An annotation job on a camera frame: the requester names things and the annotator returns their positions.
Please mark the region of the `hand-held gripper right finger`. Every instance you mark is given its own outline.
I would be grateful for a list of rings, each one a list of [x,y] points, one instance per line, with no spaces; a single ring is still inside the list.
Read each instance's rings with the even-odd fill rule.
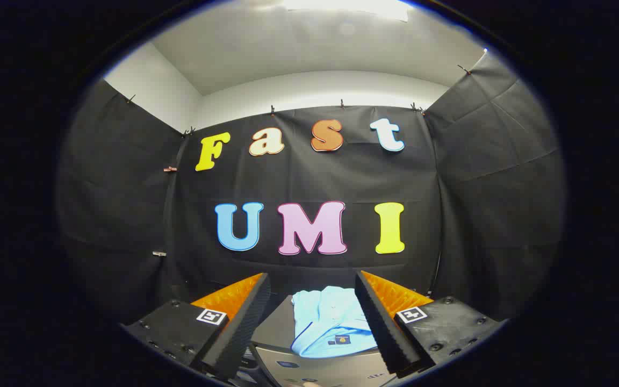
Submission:
[[[434,300],[364,270],[356,274],[355,294],[386,369],[398,379],[443,368],[505,326],[456,297]]]

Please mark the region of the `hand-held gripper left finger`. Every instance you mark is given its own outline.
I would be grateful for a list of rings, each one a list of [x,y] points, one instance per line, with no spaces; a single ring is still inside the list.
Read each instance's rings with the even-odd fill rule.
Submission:
[[[270,299],[266,273],[194,302],[166,301],[122,328],[167,362],[221,381],[232,379]]]

